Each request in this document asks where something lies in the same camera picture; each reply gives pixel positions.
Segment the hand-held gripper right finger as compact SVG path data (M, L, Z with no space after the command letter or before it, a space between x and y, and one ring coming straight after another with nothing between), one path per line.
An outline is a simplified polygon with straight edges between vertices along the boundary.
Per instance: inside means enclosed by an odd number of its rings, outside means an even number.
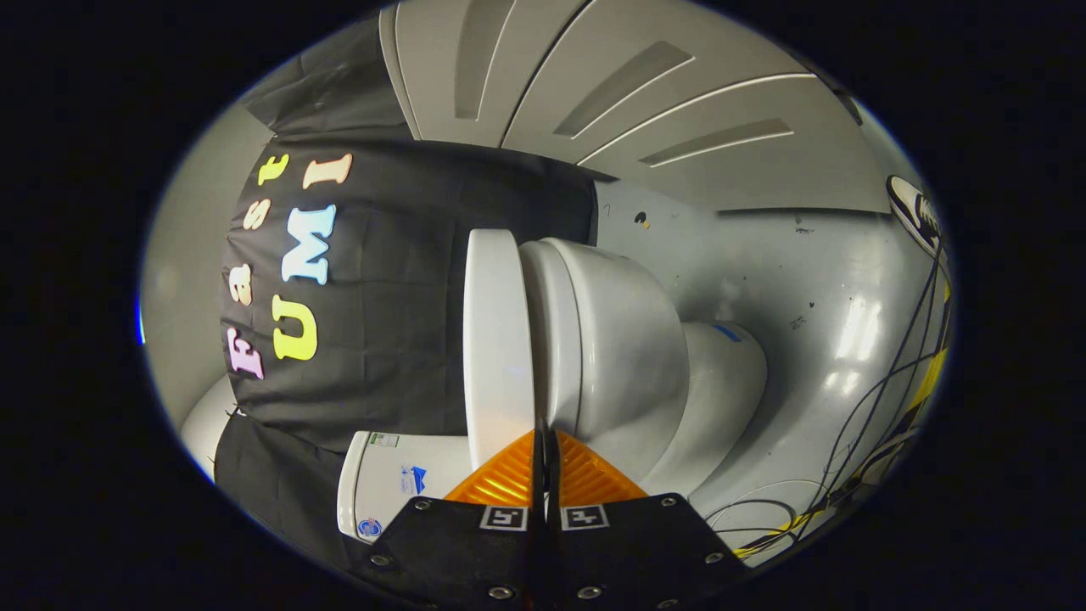
M706 610L749 569L678 492L651 495L547 432L544 607Z

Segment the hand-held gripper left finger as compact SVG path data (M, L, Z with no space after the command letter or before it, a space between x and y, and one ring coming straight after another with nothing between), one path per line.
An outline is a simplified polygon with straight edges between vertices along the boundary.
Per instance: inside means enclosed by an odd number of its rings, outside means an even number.
M413 608L528 610L542 456L536 432L481 467L466 437L359 432L352 574Z

